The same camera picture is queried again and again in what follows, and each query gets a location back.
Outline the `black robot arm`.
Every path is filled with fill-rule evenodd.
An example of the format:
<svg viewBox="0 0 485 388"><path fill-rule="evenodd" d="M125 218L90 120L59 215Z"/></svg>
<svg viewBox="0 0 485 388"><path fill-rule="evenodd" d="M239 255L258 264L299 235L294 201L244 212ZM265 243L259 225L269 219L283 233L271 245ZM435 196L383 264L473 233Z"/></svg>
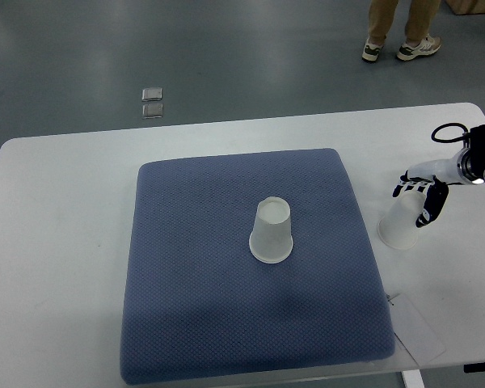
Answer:
<svg viewBox="0 0 485 388"><path fill-rule="evenodd" d="M485 184L485 124L468 129L464 124L451 122L432 131L436 143L461 142L462 148L448 159L423 162L409 167L399 178L392 196L404 192L420 192L424 204L415 226L422 228L441 214L452 185Z"/></svg>

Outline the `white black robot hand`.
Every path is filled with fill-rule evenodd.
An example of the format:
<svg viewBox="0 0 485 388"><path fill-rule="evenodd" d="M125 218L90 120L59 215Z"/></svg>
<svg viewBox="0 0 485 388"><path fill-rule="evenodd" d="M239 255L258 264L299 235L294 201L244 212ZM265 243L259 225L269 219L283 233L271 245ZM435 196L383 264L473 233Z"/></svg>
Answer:
<svg viewBox="0 0 485 388"><path fill-rule="evenodd" d="M427 180L424 182L412 182L418 179ZM424 195L425 200L420 215L415 221L417 227L424 227L435 221L441 214L449 195L448 184L464 184L465 178L462 175L459 163L453 159L437 159L430 162L423 162L410 166L403 175L399 177L393 197L398 197L407 190L416 189Z"/></svg>

